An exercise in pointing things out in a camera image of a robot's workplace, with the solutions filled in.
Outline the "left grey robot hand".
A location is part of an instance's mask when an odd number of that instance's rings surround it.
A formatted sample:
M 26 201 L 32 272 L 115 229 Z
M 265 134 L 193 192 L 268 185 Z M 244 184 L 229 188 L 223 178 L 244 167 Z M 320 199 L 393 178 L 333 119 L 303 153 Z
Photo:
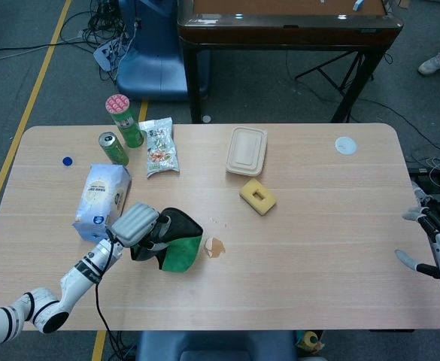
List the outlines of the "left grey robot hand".
M 149 205 L 138 202 L 109 227 L 108 234 L 114 242 L 123 247 L 133 248 L 150 235 L 158 223 L 160 228 L 157 238 L 160 240 L 168 231 L 171 218 L 161 215 Z

